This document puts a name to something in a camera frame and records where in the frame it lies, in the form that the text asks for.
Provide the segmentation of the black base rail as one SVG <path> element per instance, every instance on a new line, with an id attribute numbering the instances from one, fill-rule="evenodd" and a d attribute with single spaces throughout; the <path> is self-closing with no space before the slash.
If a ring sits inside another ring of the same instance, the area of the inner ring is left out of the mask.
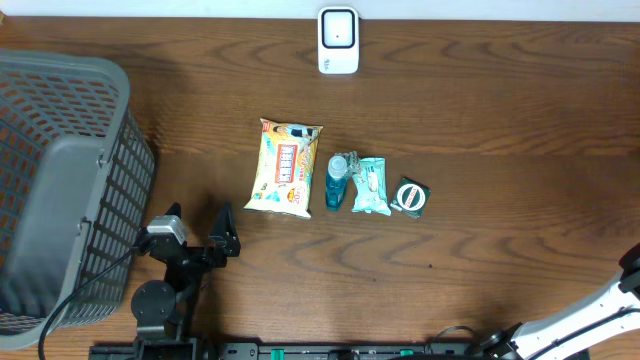
<path id="1" fill-rule="evenodd" d="M 385 360 L 471 359 L 463 343 L 428 345 L 267 345 L 256 343 L 93 346 L 90 360 Z"/>

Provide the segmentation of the white barcode scanner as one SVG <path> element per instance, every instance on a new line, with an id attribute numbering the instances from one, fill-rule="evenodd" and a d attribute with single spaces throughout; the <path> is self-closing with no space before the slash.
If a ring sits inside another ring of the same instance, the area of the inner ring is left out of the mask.
<path id="1" fill-rule="evenodd" d="M 350 6 L 327 6 L 317 17 L 318 69 L 325 75 L 357 72 L 360 59 L 359 13 Z"/>

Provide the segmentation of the dark green round-logo box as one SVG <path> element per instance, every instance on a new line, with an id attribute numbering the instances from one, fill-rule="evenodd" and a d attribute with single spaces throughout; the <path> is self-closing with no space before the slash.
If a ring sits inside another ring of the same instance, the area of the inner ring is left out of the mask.
<path id="1" fill-rule="evenodd" d="M 431 189 L 403 177 L 392 197 L 390 207 L 414 220 L 419 219 L 430 199 Z"/>

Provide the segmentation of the pale green small packet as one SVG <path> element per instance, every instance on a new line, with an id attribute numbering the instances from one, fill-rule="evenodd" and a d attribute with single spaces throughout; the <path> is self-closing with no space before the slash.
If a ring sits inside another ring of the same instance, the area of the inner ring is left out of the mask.
<path id="1" fill-rule="evenodd" d="M 385 159 L 362 158 L 359 165 L 359 171 L 352 176 L 357 192 L 352 211 L 390 216 Z"/>

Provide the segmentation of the yellow wet wipes pack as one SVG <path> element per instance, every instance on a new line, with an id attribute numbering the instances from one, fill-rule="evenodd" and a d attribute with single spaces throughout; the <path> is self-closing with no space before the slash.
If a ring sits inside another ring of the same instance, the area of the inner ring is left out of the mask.
<path id="1" fill-rule="evenodd" d="M 323 127 L 260 121 L 258 165 L 244 210 L 310 219 L 312 178 Z"/>

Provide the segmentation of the grey plastic shopping basket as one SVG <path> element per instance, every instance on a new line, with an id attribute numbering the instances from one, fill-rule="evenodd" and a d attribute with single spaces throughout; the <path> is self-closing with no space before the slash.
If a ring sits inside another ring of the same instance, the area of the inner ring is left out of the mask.
<path id="1" fill-rule="evenodd" d="M 122 301 L 155 159 L 130 83 L 91 57 L 1 53 L 1 347 Z"/>

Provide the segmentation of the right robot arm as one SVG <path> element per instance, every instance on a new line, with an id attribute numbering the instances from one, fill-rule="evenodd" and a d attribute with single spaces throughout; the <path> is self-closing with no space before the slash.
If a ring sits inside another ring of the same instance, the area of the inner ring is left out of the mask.
<path id="1" fill-rule="evenodd" d="M 620 271 L 595 293 L 542 320 L 518 323 L 469 347 L 491 359 L 566 359 L 639 328 L 639 247 L 619 260 Z"/>

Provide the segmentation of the teal spray bottle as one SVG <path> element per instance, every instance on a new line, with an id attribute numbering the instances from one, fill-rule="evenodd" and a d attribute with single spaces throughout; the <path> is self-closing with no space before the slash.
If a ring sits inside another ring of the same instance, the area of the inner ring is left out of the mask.
<path id="1" fill-rule="evenodd" d="M 346 196 L 348 180 L 359 167 L 359 158 L 356 151 L 348 153 L 335 153 L 328 162 L 325 202 L 330 211 L 338 211 Z"/>

